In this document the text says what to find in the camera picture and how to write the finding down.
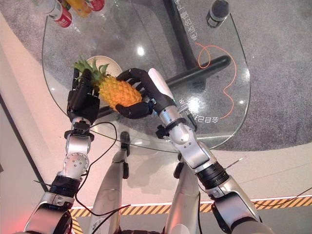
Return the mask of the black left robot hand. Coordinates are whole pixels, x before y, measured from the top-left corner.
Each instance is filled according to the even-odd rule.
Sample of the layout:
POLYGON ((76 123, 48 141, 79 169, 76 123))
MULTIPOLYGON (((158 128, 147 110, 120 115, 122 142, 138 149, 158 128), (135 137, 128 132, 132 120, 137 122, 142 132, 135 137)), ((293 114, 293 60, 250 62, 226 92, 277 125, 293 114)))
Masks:
POLYGON ((87 119, 92 125, 98 118, 100 100, 93 95, 93 78, 89 69, 84 69, 79 77, 79 70, 74 69, 72 89, 67 99, 67 115, 72 122, 73 119, 81 117, 87 119))

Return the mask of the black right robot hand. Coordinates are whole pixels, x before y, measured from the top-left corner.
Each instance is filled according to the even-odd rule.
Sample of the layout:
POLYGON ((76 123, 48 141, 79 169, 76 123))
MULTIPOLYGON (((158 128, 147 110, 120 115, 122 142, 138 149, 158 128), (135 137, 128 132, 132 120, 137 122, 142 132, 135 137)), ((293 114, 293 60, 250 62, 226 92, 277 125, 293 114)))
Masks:
POLYGON ((128 107, 122 104, 116 105, 116 110, 126 118, 140 119, 156 111, 161 113, 168 106, 175 106, 172 92, 162 75, 154 68, 145 71, 131 68, 117 76, 118 81, 124 81, 131 86, 137 84, 136 90, 149 101, 140 101, 128 107))

